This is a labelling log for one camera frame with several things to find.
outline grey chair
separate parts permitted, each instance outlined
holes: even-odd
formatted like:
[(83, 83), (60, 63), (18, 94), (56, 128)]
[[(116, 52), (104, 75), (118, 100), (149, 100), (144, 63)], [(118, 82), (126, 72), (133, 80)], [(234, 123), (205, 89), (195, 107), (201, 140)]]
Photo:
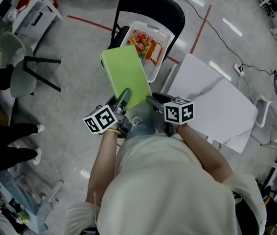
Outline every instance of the grey chair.
[(251, 136), (253, 139), (266, 146), (268, 144), (277, 144), (277, 137), (271, 141), (271, 130), (274, 127), (274, 119), (277, 119), (277, 101), (268, 101), (264, 96), (260, 95), (255, 106), (258, 109), (258, 115), (253, 127)]
[(11, 74), (11, 96), (21, 97), (33, 94), (37, 80), (61, 91), (58, 86), (38, 75), (36, 66), (39, 62), (60, 64), (61, 60), (34, 57), (28, 44), (11, 32), (4, 32), (0, 37), (0, 69), (6, 69), (16, 56), (21, 56), (21, 61), (15, 65)]

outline green book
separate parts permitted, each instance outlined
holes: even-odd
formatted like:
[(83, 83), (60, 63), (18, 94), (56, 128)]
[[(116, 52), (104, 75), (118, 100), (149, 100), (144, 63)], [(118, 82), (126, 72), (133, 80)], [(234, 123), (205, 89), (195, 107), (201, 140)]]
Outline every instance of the green book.
[(146, 96), (151, 95), (135, 46), (105, 50), (101, 54), (101, 60), (115, 97), (118, 98), (126, 88), (131, 90), (131, 98), (126, 110), (145, 101)]

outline black pants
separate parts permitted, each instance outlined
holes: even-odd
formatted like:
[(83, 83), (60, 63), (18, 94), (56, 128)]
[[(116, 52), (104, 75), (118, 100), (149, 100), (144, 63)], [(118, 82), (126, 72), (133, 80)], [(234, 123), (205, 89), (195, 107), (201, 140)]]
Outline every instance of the black pants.
[(19, 123), (12, 126), (0, 125), (0, 171), (37, 156), (37, 152), (32, 149), (7, 147), (10, 143), (37, 132), (36, 125), (29, 123)]

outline floor marking line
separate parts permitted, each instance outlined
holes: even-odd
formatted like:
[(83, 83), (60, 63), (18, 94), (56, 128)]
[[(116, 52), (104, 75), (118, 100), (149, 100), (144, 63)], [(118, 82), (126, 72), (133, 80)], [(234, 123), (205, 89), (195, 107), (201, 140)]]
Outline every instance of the floor marking line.
[[(208, 15), (209, 15), (210, 9), (211, 9), (211, 5), (209, 5), (209, 7), (208, 7), (208, 10), (207, 10), (206, 15), (205, 15), (205, 20), (207, 20), (207, 17), (208, 17)], [(195, 47), (196, 47), (196, 45), (197, 45), (197, 42), (198, 42), (198, 40), (199, 40), (199, 37), (200, 37), (200, 35), (201, 35), (201, 33), (202, 33), (203, 29), (204, 29), (204, 25), (205, 25), (205, 23), (206, 23), (205, 20), (203, 20), (202, 25), (201, 25), (201, 28), (199, 29), (199, 32), (198, 32), (198, 34), (197, 34), (197, 36), (196, 36), (195, 42), (194, 42), (193, 47), (192, 47), (192, 49), (191, 49), (191, 51), (190, 51), (191, 54), (193, 54), (194, 49), (195, 49)]]
[[(92, 21), (85, 20), (85, 19), (83, 19), (83, 18), (78, 18), (78, 17), (74, 17), (74, 16), (70, 16), (70, 15), (67, 15), (67, 17), (68, 17), (68, 18), (71, 18), (71, 19), (76, 19), (76, 20), (79, 20), (79, 21), (82, 21), (82, 22), (85, 22), (85, 23), (88, 23), (88, 24), (95, 25), (95, 26), (97, 26), (97, 27), (100, 27), (100, 28), (105, 29), (105, 30), (108, 30), (108, 31), (112, 31), (112, 30), (113, 30), (113, 29), (108, 28), (108, 27), (106, 27), (106, 26), (104, 26), (104, 25), (97, 24), (97, 23), (94, 23), (94, 22), (92, 22)], [(179, 63), (180, 63), (179, 61), (175, 60), (175, 59), (172, 58), (172, 57), (167, 56), (167, 58), (168, 58), (169, 60), (171, 60), (172, 62), (176, 63), (176, 64), (179, 64)]]
[(77, 17), (70, 16), (70, 15), (68, 15), (67, 17), (68, 17), (68, 18), (72, 18), (72, 19), (76, 19), (76, 20), (79, 20), (79, 21), (82, 21), (82, 22), (85, 22), (85, 23), (88, 23), (88, 24), (95, 25), (95, 26), (97, 26), (97, 27), (100, 27), (100, 28), (102, 28), (102, 29), (106, 29), (106, 30), (108, 30), (108, 31), (112, 31), (112, 30), (113, 30), (113, 29), (108, 28), (108, 27), (106, 27), (106, 26), (104, 26), (104, 25), (97, 24), (97, 23), (94, 23), (94, 22), (92, 22), (92, 21), (85, 20), (85, 19), (83, 19), (83, 18), (77, 18)]
[(168, 58), (169, 60), (171, 60), (172, 62), (176, 63), (176, 64), (179, 64), (179, 63), (180, 63), (178, 60), (175, 60), (175, 59), (172, 58), (172, 57), (167, 56), (167, 58)]

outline flowers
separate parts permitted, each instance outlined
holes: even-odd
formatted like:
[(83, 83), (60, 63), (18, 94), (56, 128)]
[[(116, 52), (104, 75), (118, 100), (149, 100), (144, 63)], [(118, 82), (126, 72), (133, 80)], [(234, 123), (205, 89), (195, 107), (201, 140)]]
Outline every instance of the flowers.
[(148, 48), (154, 42), (152, 38), (146, 35), (145, 32), (134, 30), (131, 37), (128, 39), (128, 45), (135, 45), (138, 55), (142, 58), (146, 55)]

